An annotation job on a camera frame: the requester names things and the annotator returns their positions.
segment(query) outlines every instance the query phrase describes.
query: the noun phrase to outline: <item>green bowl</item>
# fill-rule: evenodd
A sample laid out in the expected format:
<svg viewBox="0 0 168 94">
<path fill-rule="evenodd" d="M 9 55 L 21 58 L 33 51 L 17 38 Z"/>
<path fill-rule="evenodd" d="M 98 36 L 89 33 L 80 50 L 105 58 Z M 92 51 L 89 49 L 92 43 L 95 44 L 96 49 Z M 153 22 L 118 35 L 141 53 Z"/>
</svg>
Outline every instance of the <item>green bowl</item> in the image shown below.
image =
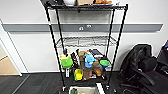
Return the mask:
<svg viewBox="0 0 168 94">
<path fill-rule="evenodd" d="M 64 68 L 70 68 L 73 64 L 73 61 L 72 59 L 64 59 L 61 61 L 61 65 L 64 67 Z"/>
<path fill-rule="evenodd" d="M 109 64 L 110 64 L 110 62 L 107 61 L 107 60 L 100 60 L 100 65 L 101 65 L 102 67 L 108 67 Z"/>
</svg>

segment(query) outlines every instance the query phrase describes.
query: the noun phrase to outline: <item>box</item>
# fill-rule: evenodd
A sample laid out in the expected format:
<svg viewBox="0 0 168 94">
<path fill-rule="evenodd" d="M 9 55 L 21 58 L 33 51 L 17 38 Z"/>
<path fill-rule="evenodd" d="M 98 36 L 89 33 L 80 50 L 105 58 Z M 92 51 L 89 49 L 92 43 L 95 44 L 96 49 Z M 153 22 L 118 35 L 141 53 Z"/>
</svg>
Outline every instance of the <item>box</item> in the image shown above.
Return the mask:
<svg viewBox="0 0 168 94">
<path fill-rule="evenodd" d="M 84 4 L 93 4 L 93 0 L 77 0 L 79 6 Z"/>
<path fill-rule="evenodd" d="M 78 87 L 78 86 L 71 86 L 69 89 L 69 94 L 71 94 L 72 89 L 77 89 L 77 92 L 79 94 L 105 94 L 102 84 L 101 83 L 96 83 L 95 87 Z"/>
</svg>

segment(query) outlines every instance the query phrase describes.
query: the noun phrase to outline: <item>gray wall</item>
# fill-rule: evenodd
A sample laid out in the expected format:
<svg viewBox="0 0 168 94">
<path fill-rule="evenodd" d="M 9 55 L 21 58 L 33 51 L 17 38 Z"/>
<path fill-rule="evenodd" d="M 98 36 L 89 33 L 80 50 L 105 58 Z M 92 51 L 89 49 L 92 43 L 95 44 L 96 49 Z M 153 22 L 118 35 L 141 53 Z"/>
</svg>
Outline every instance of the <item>gray wall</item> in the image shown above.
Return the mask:
<svg viewBox="0 0 168 94">
<path fill-rule="evenodd" d="M 119 52 L 114 70 L 119 70 L 126 53 L 138 43 L 151 44 L 152 53 L 157 56 L 168 35 L 167 0 L 120 0 L 120 5 L 129 4 L 126 24 L 163 24 L 161 31 L 156 32 L 125 32 L 122 34 Z M 50 11 L 51 22 L 57 23 L 54 11 Z M 121 23 L 123 11 L 116 11 L 115 24 Z M 110 12 L 60 12 L 63 24 L 109 24 Z M 44 8 L 40 0 L 1 0 L 0 18 L 4 24 L 47 24 Z M 107 35 L 107 32 L 64 32 L 63 36 Z M 53 44 L 49 32 L 11 32 L 14 42 L 23 62 L 29 72 L 58 71 Z M 98 47 L 102 53 L 105 47 Z M 110 47 L 109 58 L 112 60 L 115 47 Z"/>
</svg>

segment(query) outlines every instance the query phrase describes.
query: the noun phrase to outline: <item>cable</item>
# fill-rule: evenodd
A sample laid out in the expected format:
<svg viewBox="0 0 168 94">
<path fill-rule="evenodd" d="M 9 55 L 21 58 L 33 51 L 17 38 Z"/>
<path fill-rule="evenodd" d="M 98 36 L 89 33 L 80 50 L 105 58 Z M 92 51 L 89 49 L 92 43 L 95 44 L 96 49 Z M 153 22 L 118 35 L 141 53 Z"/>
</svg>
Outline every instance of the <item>cable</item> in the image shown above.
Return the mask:
<svg viewBox="0 0 168 94">
<path fill-rule="evenodd" d="M 135 94 L 133 91 L 128 90 L 128 89 L 124 89 L 122 94 L 124 94 L 124 93 L 125 93 L 125 91 L 128 91 L 128 92 L 131 92 L 132 94 Z"/>
</svg>

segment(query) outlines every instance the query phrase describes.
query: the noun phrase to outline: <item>black office chair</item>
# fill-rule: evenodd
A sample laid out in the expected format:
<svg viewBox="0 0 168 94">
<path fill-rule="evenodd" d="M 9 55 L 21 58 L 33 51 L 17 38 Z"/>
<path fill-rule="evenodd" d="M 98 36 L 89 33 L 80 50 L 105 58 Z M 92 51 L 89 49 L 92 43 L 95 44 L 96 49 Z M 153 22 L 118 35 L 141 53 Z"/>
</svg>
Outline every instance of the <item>black office chair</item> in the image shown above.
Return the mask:
<svg viewBox="0 0 168 94">
<path fill-rule="evenodd" d="M 168 77 L 168 41 L 162 46 L 157 61 L 156 71 Z"/>
<path fill-rule="evenodd" d="M 125 57 L 120 69 L 120 76 L 133 85 L 121 86 L 140 89 L 140 94 L 168 94 L 168 78 L 154 69 L 157 59 L 151 55 L 151 45 L 138 44 Z"/>
</svg>

